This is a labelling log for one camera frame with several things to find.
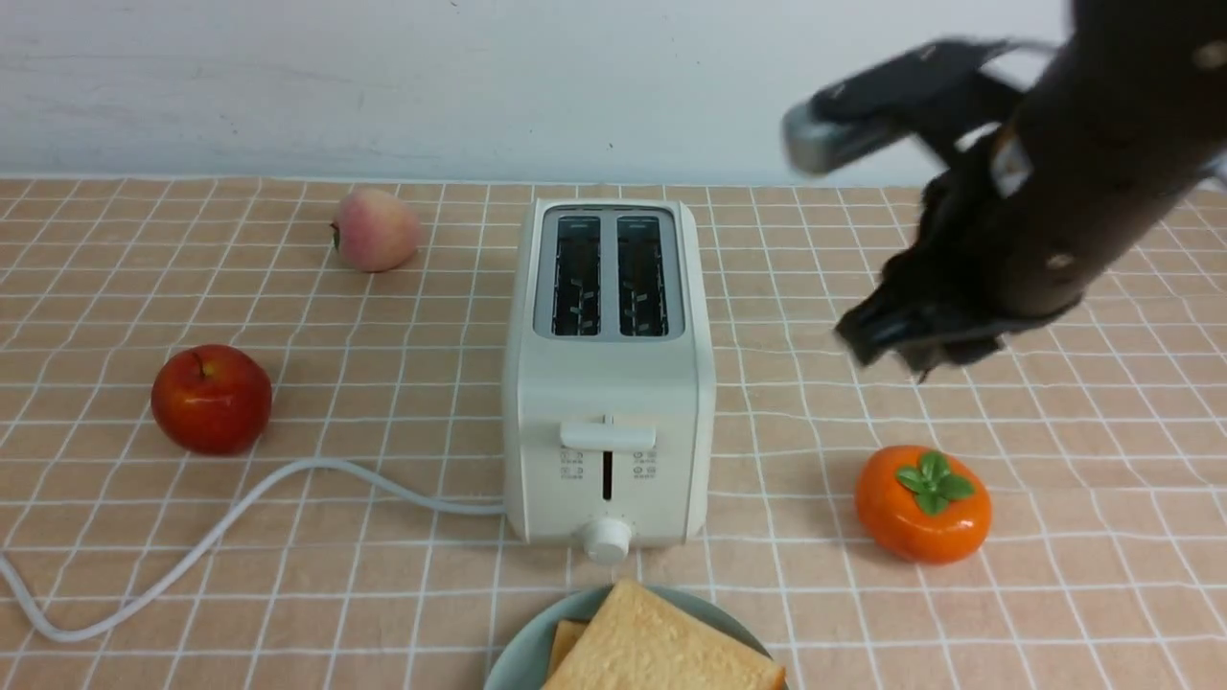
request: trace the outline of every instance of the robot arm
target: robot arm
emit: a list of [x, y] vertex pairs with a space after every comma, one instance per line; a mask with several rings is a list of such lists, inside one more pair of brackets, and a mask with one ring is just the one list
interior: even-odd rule
[[[836, 327], [860, 366], [925, 376], [1044, 328], [1227, 151], [1227, 2], [1071, 0], [1074, 33], [1021, 91], [982, 71], [1012, 42], [940, 41], [784, 118], [794, 168], [826, 174], [915, 135], [946, 166], [910, 247]], [[988, 126], [966, 150], [958, 142]]]

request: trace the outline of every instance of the white toaster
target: white toaster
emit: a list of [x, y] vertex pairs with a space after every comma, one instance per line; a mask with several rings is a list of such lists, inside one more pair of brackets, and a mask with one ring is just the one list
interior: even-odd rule
[[502, 381], [504, 502], [528, 544], [601, 565], [707, 518], [715, 362], [694, 216], [676, 201], [530, 207]]

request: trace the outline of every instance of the green calyx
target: green calyx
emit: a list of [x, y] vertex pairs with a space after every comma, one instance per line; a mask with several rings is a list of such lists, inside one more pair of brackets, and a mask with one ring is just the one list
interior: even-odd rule
[[919, 467], [901, 467], [894, 478], [915, 494], [917, 506], [928, 516], [936, 516], [950, 503], [975, 494], [972, 483], [951, 471], [946, 455], [937, 451], [920, 455]]

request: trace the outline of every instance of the persimmon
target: persimmon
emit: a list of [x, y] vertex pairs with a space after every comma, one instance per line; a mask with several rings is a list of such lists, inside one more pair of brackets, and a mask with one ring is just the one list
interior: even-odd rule
[[993, 500], [958, 459], [923, 446], [888, 446], [861, 469], [856, 517], [874, 541], [896, 556], [944, 565], [984, 544]]

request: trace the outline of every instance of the plate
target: plate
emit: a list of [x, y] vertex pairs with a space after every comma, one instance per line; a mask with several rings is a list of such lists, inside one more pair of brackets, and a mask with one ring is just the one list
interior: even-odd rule
[[[720, 607], [680, 589], [652, 584], [645, 587], [696, 619], [771, 657], [762, 642]], [[540, 690], [545, 685], [545, 674], [550, 667], [550, 648], [553, 646], [553, 630], [558, 621], [593, 618], [612, 589], [614, 586], [607, 584], [577, 592], [537, 614], [503, 649], [491, 668], [490, 676], [486, 678], [483, 690]]]

